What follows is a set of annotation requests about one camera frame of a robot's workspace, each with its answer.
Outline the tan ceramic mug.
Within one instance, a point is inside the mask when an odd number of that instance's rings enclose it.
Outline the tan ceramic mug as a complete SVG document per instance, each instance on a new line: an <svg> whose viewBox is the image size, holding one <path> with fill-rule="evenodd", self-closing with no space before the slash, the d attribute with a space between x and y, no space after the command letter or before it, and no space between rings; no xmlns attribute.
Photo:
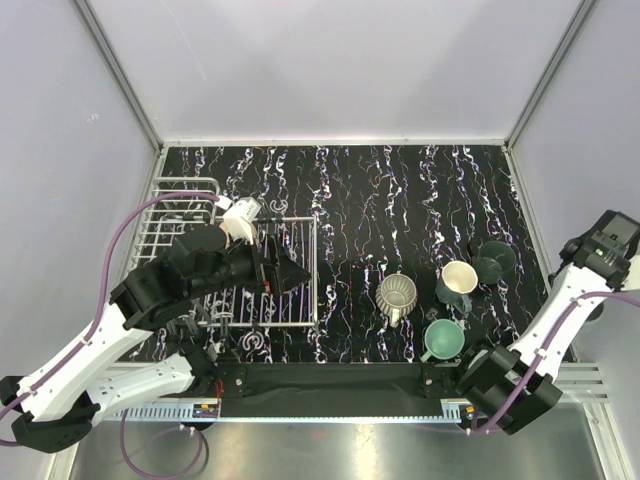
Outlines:
<svg viewBox="0 0 640 480"><path fill-rule="evenodd" d="M226 247L229 247L231 245L231 243L233 242L233 238L230 235L228 229L226 228L226 225L221 225L220 226L221 230L225 233L226 235ZM251 232L252 232L252 236L253 236L253 240L258 239L258 232L255 226L251 226Z"/></svg>

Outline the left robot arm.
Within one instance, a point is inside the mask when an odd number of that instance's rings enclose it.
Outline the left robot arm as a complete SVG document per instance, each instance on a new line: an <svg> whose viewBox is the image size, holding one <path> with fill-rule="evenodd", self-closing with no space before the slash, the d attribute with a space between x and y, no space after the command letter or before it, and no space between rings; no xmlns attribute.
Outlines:
<svg viewBox="0 0 640 480"><path fill-rule="evenodd" d="M194 300L234 287L280 296L311 280L272 235L261 248L229 241L218 226L198 225L132 270L92 321L34 373L1 381L5 411L16 411L11 447L57 453L83 439L110 415L164 395L209 394L217 369L188 340L148 368L106 378L104 372L136 344L185 314Z"/></svg>

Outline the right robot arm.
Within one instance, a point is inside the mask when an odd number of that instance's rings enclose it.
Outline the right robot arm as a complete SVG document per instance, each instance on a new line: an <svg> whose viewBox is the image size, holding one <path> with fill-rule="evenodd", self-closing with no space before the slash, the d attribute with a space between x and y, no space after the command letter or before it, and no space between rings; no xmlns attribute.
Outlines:
<svg viewBox="0 0 640 480"><path fill-rule="evenodd" d="M626 214L605 211L560 258L547 300L518 340L472 347L453 372L456 393L473 408L466 434L512 435L549 411L562 396L554 382L582 326L607 299L638 303L629 294L639 287L639 223Z"/></svg>

